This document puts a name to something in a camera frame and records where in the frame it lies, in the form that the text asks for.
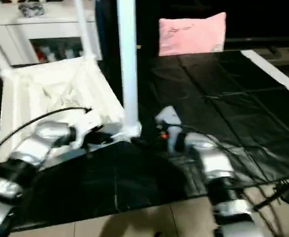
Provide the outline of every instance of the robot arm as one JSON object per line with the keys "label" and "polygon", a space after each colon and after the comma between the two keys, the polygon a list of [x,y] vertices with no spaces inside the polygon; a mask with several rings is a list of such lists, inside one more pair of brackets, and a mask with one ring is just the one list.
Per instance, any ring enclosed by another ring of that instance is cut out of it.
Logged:
{"label": "robot arm", "polygon": [[8,160],[0,163],[0,237],[8,236],[12,220],[40,167],[52,148],[77,141],[80,129],[66,123],[46,121],[23,140]]}

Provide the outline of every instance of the glass door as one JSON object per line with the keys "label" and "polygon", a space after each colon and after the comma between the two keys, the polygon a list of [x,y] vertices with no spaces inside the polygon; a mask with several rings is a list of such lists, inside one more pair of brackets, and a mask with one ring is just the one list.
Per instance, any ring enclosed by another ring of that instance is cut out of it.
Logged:
{"label": "glass door", "polygon": [[29,41],[40,63],[76,58],[83,53],[79,37],[29,39]]}

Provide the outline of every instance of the black cable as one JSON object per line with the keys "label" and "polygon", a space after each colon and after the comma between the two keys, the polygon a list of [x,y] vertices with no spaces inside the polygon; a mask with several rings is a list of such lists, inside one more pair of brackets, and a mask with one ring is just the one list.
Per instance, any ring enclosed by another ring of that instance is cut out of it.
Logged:
{"label": "black cable", "polygon": [[[247,168],[247,166],[241,161],[241,159],[234,153],[232,153],[229,149],[227,149],[226,147],[224,147],[221,143],[215,141],[211,136],[209,136],[208,134],[205,134],[197,129],[195,129],[194,127],[192,126],[189,126],[189,125],[178,125],[178,124],[167,124],[168,126],[177,126],[177,127],[182,127],[182,128],[187,128],[187,129],[191,129],[193,130],[194,132],[196,133],[200,133],[202,135],[204,135],[205,137],[207,137],[209,140],[211,140],[213,143],[215,143],[218,147],[220,147],[221,149],[225,150],[226,152],[228,152],[229,154],[231,154],[232,156],[236,157],[237,160],[239,161],[239,163],[247,170],[248,172],[248,175],[250,177],[250,179],[255,182],[253,176],[250,174],[250,171],[249,169]],[[262,194],[262,196],[267,199],[267,195],[265,194],[264,190],[259,186],[259,185],[256,185],[255,186],[256,188],[258,188],[258,190],[260,191],[260,193]],[[280,224],[280,220],[279,220],[279,217],[274,209],[274,207],[271,205],[271,203],[268,204],[271,212],[273,213],[273,216],[275,217],[275,222],[276,222],[276,225],[277,225],[277,228],[280,232],[280,236],[284,236],[284,233],[283,233],[283,228],[281,227],[281,224]],[[262,217],[262,219],[264,220],[265,224],[267,225],[268,229],[270,230],[270,232],[274,235],[274,236],[279,236],[276,231],[274,230],[274,228],[271,226],[271,224],[269,223],[269,221],[263,217],[263,214],[261,212],[259,212],[258,210],[256,210],[259,215]]]}
{"label": "black cable", "polygon": [[[244,197],[249,201],[249,203],[252,206],[255,206],[254,201],[245,193],[243,192]],[[278,235],[277,232],[275,231],[274,227],[272,226],[272,224],[266,219],[266,217],[260,212],[258,211],[258,214],[260,215],[260,217],[263,219],[263,221],[265,222],[267,228],[269,229],[269,231],[272,233],[273,236],[277,237],[283,237],[284,235]]]}
{"label": "black cable", "polygon": [[25,127],[29,126],[30,124],[40,120],[40,119],[43,119],[45,117],[48,117],[52,114],[56,114],[58,112],[62,112],[62,111],[66,111],[66,110],[85,110],[86,112],[90,111],[89,108],[84,108],[84,107],[68,107],[68,108],[62,108],[62,109],[59,109],[59,110],[55,110],[55,111],[51,111],[49,113],[46,113],[44,115],[41,115],[37,118],[34,118],[33,120],[30,120],[29,122],[23,124],[22,126],[20,126],[19,128],[17,128],[16,130],[14,130],[13,132],[11,132],[10,134],[8,134],[5,138],[3,138],[1,141],[0,141],[0,146],[2,144],[4,144],[9,138],[11,138],[13,135],[15,135],[17,132],[19,132],[20,130],[24,129]]}

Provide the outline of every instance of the beige floor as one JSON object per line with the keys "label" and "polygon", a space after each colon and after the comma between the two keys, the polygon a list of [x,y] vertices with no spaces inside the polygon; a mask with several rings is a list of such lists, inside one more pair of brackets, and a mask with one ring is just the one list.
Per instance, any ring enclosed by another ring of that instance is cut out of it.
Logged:
{"label": "beige floor", "polygon": [[[272,188],[264,188],[268,194]],[[248,194],[256,202],[262,200],[256,189]],[[289,237],[289,205],[273,203],[280,217],[285,237]],[[163,232],[165,237],[212,237],[216,227],[211,206],[206,197],[172,203],[170,205],[129,211],[122,214],[105,216],[65,225],[53,226],[32,231],[13,233],[10,237],[153,237]],[[268,208],[262,210],[273,223],[273,215]],[[256,223],[262,227],[267,237],[270,233],[258,215]]]}

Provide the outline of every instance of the black tablecloth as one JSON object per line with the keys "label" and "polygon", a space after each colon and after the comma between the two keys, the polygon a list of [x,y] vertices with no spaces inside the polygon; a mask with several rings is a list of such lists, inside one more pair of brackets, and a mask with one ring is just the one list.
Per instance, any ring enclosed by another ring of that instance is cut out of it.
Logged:
{"label": "black tablecloth", "polygon": [[[240,52],[139,61],[143,137],[173,105],[183,124],[215,136],[232,154],[240,187],[289,178],[289,91]],[[108,81],[121,98],[118,70]],[[15,230],[68,223],[206,195],[196,158],[121,142],[41,172]]]}

